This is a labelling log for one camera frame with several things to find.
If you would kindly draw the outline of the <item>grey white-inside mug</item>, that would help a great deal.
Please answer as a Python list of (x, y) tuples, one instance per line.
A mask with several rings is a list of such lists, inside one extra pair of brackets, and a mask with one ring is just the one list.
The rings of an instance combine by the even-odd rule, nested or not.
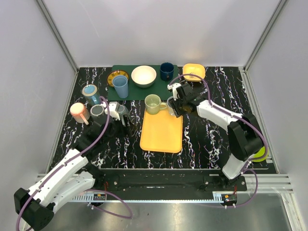
[(129, 115), (127, 107), (124, 105), (119, 104), (118, 102), (115, 103), (115, 119), (121, 120), (124, 116)]

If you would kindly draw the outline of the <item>light blue mug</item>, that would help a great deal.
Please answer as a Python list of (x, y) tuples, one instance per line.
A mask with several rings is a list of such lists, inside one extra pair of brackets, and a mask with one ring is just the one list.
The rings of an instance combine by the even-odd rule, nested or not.
[(171, 116), (175, 116), (174, 110), (171, 106), (171, 100), (173, 100), (172, 96), (167, 99), (167, 109), (168, 109), (168, 112)]

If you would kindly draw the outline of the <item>dark grey mug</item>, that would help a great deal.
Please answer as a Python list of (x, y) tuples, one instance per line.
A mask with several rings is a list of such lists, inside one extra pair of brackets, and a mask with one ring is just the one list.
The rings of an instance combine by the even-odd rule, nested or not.
[(101, 118), (103, 115), (105, 115), (105, 107), (102, 104), (96, 104), (90, 109), (90, 115), (92, 119), (98, 120)]

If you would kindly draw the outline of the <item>pale green mug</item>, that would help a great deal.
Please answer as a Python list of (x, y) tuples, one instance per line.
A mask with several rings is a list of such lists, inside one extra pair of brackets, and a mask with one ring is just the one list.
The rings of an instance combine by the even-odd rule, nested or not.
[(162, 102), (160, 97), (155, 94), (150, 94), (146, 96), (144, 103), (146, 112), (150, 115), (156, 115), (161, 110), (167, 109), (167, 104)]

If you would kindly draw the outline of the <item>light blue plastic cup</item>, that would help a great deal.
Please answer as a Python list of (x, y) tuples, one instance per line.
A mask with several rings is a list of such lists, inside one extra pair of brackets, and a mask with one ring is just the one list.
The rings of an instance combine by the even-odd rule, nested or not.
[(112, 84), (121, 99), (128, 97), (128, 79), (125, 76), (114, 77)]

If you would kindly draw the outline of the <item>pink mug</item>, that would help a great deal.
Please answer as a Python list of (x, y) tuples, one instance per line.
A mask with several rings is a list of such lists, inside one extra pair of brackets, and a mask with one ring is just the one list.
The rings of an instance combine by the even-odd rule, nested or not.
[(74, 103), (70, 107), (70, 114), (78, 123), (89, 125), (90, 113), (82, 103)]

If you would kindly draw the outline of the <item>navy blue mug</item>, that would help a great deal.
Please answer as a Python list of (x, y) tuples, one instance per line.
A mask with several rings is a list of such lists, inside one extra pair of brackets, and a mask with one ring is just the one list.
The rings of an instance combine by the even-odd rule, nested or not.
[(174, 75), (174, 65), (172, 63), (162, 63), (160, 65), (160, 77), (163, 81), (170, 81)]

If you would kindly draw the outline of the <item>blue butterfly mug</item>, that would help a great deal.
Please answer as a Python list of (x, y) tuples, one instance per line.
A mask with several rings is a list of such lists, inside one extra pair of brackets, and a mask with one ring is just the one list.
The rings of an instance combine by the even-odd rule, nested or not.
[(82, 95), (91, 106), (100, 104), (100, 95), (97, 86), (88, 84), (82, 89)]

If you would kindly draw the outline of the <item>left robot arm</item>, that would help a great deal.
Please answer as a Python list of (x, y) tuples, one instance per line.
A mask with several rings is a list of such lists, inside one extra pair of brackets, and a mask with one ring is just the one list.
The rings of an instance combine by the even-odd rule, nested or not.
[(119, 176), (106, 174), (91, 162), (98, 150), (112, 138), (131, 135), (135, 126), (129, 115), (101, 115), (84, 129), (66, 156), (40, 181), (29, 189), (18, 189), (14, 194), (17, 223), (26, 222), (40, 231), (67, 202), (84, 191), (98, 191), (93, 204), (106, 196), (107, 190), (118, 188)]

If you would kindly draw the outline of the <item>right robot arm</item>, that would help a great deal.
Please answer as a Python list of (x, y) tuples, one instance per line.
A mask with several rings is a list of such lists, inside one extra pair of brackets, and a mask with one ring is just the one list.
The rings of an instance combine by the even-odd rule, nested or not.
[(244, 172), (248, 162), (254, 159), (253, 156), (262, 148), (267, 149), (267, 142), (256, 117), (227, 110), (208, 97), (193, 92), (189, 84), (174, 83), (168, 85), (167, 89), (173, 94), (170, 104), (176, 117), (196, 114), (227, 132), (231, 155), (222, 167), (224, 176), (218, 179), (218, 184), (222, 190), (231, 190), (236, 184), (235, 178)]

